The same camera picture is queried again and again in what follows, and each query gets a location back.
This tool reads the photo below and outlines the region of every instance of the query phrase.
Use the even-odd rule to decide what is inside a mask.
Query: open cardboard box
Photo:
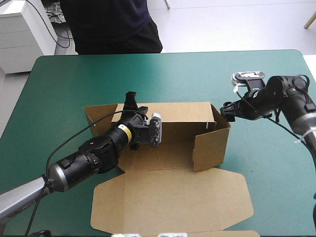
[[[230,125],[209,102],[150,103],[162,117],[162,143],[125,148],[124,174],[94,190],[91,226],[109,233],[189,233],[190,237],[259,236],[222,230],[253,215],[245,178],[213,168],[224,161]],[[89,124],[123,104],[85,107]],[[101,135],[120,115],[91,127]]]

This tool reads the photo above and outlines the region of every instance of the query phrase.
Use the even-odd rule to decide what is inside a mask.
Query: green table
[[[125,93],[132,90],[137,91],[138,102],[211,101],[219,109],[238,99],[231,85],[231,75],[238,71],[263,71],[266,81],[273,75],[307,74],[310,95],[316,98],[312,75],[295,50],[39,58],[0,140],[0,192],[44,173],[50,152],[86,126],[84,106],[123,103]],[[286,124],[284,117],[281,123]],[[55,161],[90,137],[87,131],[74,139]],[[315,234],[315,170],[309,152],[293,141],[265,119],[232,123],[220,168],[246,177],[255,213],[229,230]],[[95,175],[66,193],[44,198],[31,232],[104,234],[90,226],[93,189],[119,173],[117,169]],[[30,214],[31,209],[17,216],[4,233],[23,234]]]

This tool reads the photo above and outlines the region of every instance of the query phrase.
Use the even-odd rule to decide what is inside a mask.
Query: black shirt
[[[60,0],[75,38],[88,42],[120,42],[149,23],[147,0]]]

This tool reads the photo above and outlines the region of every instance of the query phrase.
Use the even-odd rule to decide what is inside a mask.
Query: yellow label
[[[128,129],[128,127],[126,127],[124,124],[120,124],[118,126],[119,129],[122,129],[128,137],[128,143],[130,143],[130,141],[132,140],[132,133],[130,132],[130,130]]]

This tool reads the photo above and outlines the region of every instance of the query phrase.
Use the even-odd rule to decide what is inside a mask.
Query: wire
[[[103,117],[99,118],[97,121],[95,121],[94,123],[88,125],[87,127],[83,128],[82,130],[80,130],[79,132],[77,132],[76,134],[74,134],[73,136],[71,136],[70,138],[68,138],[66,141],[64,141],[61,145],[59,145],[48,157],[47,159],[47,162],[46,162],[46,178],[47,180],[49,180],[49,174],[48,174],[48,171],[49,171],[49,163],[50,163],[50,160],[51,158],[54,156],[54,154],[59,150],[61,149],[64,145],[66,145],[69,141],[71,141],[72,139],[74,139],[75,137],[77,137],[79,134],[83,133],[84,131],[86,131],[88,128],[94,126],[96,123],[98,123],[99,121],[111,116],[111,115],[115,115],[115,114],[119,114],[119,113],[125,113],[125,112],[134,112],[136,114],[140,114],[140,115],[143,115],[146,119],[148,119],[148,117],[143,114],[142,112],[140,111],[137,111],[137,110],[120,110],[120,111],[115,111],[113,113],[110,113],[110,114],[107,114],[107,115],[104,115]],[[32,223],[33,223],[33,219],[35,217],[35,214],[36,214],[36,211],[38,209],[38,206],[39,206],[39,203],[40,203],[40,200],[42,198],[42,195],[44,193],[44,190],[46,189],[46,184],[44,185],[44,187],[42,188],[40,194],[39,194],[39,197],[37,198],[36,202],[35,202],[35,207],[33,209],[33,212],[32,212],[32,215],[31,215],[31,218],[30,218],[30,221],[29,221],[29,224],[28,224],[28,227],[27,227],[27,230],[25,231],[25,234],[24,234],[24,237],[26,237],[29,232],[30,232],[30,229],[31,229],[31,226],[32,226]]]
[[[49,18],[51,18],[51,17],[58,17],[58,15],[56,15],[55,13],[53,13],[53,12],[50,12],[50,11],[47,11],[46,13],[48,13],[48,14],[52,14],[52,15],[50,15],[49,16]],[[69,34],[68,34],[68,30],[67,30],[67,28],[63,25],[63,27],[65,28],[65,31],[66,31],[66,34],[67,34],[67,37],[64,37],[64,36],[61,36],[60,34],[58,34],[58,33],[56,33],[56,35],[58,35],[59,37],[61,37],[61,38],[64,38],[64,39],[67,39],[67,40],[73,40],[74,38],[70,38],[69,37]]]
[[[236,92],[237,95],[239,96],[239,98],[244,101],[247,105],[249,105],[252,109],[254,109],[254,111],[256,111],[258,114],[260,114],[262,117],[264,117],[265,119],[268,119],[269,121],[273,122],[274,124],[280,126],[281,128],[285,129],[287,132],[289,132],[292,136],[294,136],[295,138],[299,139],[299,136],[297,136],[295,133],[293,133],[292,131],[290,131],[288,128],[286,128],[285,126],[283,126],[282,124],[274,121],[273,119],[271,118],[268,118],[266,117],[263,113],[261,113],[260,111],[258,111],[255,107],[253,107],[248,101],[246,101],[240,94],[239,92],[237,91]],[[312,158],[313,158],[313,162],[314,162],[314,166],[315,166],[315,170],[316,170],[316,156],[315,156],[315,152],[306,144],[305,141],[301,141],[301,143],[303,143],[303,145],[307,148],[307,150],[311,153],[312,155]],[[315,229],[316,229],[316,204],[313,208],[313,221],[314,221],[314,226],[315,226]]]
[[[287,127],[283,126],[282,124],[274,121],[273,119],[267,117],[266,115],[264,115],[263,113],[261,113],[260,111],[258,111],[255,107],[253,107],[248,101],[246,101],[237,91],[236,94],[239,96],[239,98],[244,101],[247,105],[249,105],[254,111],[256,111],[258,114],[260,114],[263,118],[268,119],[269,121],[273,122],[274,124],[280,126],[281,128],[285,129],[287,132],[289,132],[292,136],[294,136],[296,139],[300,139],[299,136],[297,136],[294,132],[290,131]]]
[[[50,36],[52,37],[52,39],[56,42],[56,44],[57,44],[58,46],[60,46],[61,48],[69,48],[69,46],[70,46],[70,40],[68,41],[68,45],[67,45],[67,46],[62,46],[61,44],[59,44],[59,43],[57,42],[57,40],[55,40],[55,38],[54,38],[54,36],[52,35],[52,33],[50,32],[50,30],[49,30],[49,28],[48,28],[46,22],[44,21],[43,17],[41,16],[40,12],[38,11],[38,9],[37,9],[37,8],[33,5],[33,3],[31,3],[29,0],[25,0],[25,1],[27,1],[27,2],[35,9],[35,11],[38,13],[38,15],[40,16],[41,20],[44,22],[44,24],[45,24],[45,26],[46,26],[46,29],[48,30],[48,33],[50,34]]]
[[[118,113],[124,113],[124,112],[134,112],[137,114],[141,114],[143,116],[145,116],[146,119],[148,119],[148,117],[146,115],[144,115],[142,112],[139,112],[137,110],[120,110],[120,111],[116,111],[107,115],[104,115],[103,117],[99,118],[96,122],[88,125],[87,127],[83,128],[82,130],[80,130],[79,132],[77,132],[76,134],[74,134],[73,136],[71,136],[70,138],[68,138],[65,142],[63,142],[61,145],[59,145],[48,157],[47,159],[47,163],[46,163],[46,175],[48,176],[48,169],[49,169],[49,162],[51,160],[51,158],[53,157],[53,155],[60,149],[62,148],[64,145],[66,145],[69,141],[71,141],[72,139],[74,139],[75,137],[77,137],[79,134],[81,134],[82,132],[86,131],[88,128],[92,127],[93,125],[95,125],[96,123],[98,123],[99,121],[107,118],[108,116],[114,115],[114,114],[118,114]]]
[[[31,229],[31,226],[32,226],[32,223],[33,223],[35,214],[36,214],[36,211],[37,211],[37,209],[38,209],[38,206],[39,206],[39,204],[40,204],[41,197],[43,196],[43,193],[44,193],[44,190],[45,190],[45,189],[46,189],[46,185],[44,185],[44,187],[41,189],[40,194],[39,194],[39,197],[38,197],[38,199],[37,199],[36,202],[35,202],[35,207],[34,207],[34,210],[33,210],[33,212],[32,212],[32,215],[31,215],[31,218],[30,218],[30,221],[29,221],[28,228],[27,228],[26,231],[25,231],[24,237],[27,237],[28,234],[29,234],[29,232],[30,232],[30,229]]]

